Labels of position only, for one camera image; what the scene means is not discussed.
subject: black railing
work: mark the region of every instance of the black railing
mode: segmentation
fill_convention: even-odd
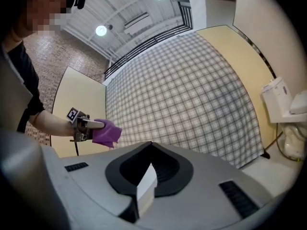
[[[191,7],[187,4],[182,5],[182,2],[189,2],[189,0],[173,0],[178,2],[178,6],[180,9],[181,17],[183,24],[176,26],[174,28],[171,28],[167,31],[164,31],[162,33],[159,33],[146,41],[142,42],[141,44],[137,45],[134,49],[126,53],[124,56],[122,56],[119,60],[117,60],[115,63],[113,63],[110,68],[108,68],[104,74],[105,79],[107,79],[112,73],[117,71],[119,68],[121,68],[124,64],[126,64],[128,61],[132,60],[134,57],[136,57],[138,54],[143,52],[144,50],[152,47],[153,45],[162,42],[163,40],[168,39],[169,37],[172,37],[174,35],[186,32],[188,30],[193,29],[193,20],[192,20],[192,13],[191,13]]]
[[[163,40],[166,40],[169,37],[172,37],[174,35],[177,35],[182,32],[186,32],[188,30],[191,30],[190,27],[186,26],[185,24],[176,26],[172,29],[169,29],[167,31],[164,31],[162,33],[157,34],[156,36],[153,36],[146,41],[142,42],[140,45],[137,45],[134,49],[129,51],[127,54],[125,54],[123,57],[121,57],[118,61],[113,63],[110,68],[108,68],[105,71],[106,79],[115,71],[117,71],[119,68],[121,68],[125,63],[136,57],[138,54],[143,52],[144,50],[152,47],[153,45],[162,42]]]
[[[184,25],[188,26],[189,28],[193,29],[193,20],[192,20],[192,12],[191,12],[191,7],[187,4],[190,3],[189,0],[173,0],[178,3],[182,21]]]

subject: black grille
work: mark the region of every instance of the black grille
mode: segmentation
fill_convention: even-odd
[[[87,167],[87,166],[88,166],[87,163],[82,162],[82,163],[76,163],[76,164],[65,166],[65,169],[68,172],[71,172],[71,171],[76,171],[76,170],[82,169],[82,168]]]
[[[259,207],[233,181],[219,184],[242,218],[254,214]]]

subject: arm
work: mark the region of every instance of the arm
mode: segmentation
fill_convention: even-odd
[[[71,123],[65,119],[54,116],[44,110],[36,115],[31,115],[29,122],[38,130],[52,136],[73,136],[74,130]]]

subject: plaid fabric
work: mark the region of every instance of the plaid fabric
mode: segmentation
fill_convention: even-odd
[[[107,87],[106,118],[123,128],[116,148],[162,142],[219,156],[237,168],[263,153],[242,82],[197,33],[128,62]]]

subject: white wall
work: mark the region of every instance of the white wall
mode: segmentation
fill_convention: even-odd
[[[307,60],[291,22],[275,0],[236,0],[234,26],[264,54],[292,96],[307,89]]]
[[[190,0],[193,28],[228,25],[233,28],[236,2],[229,0]]]

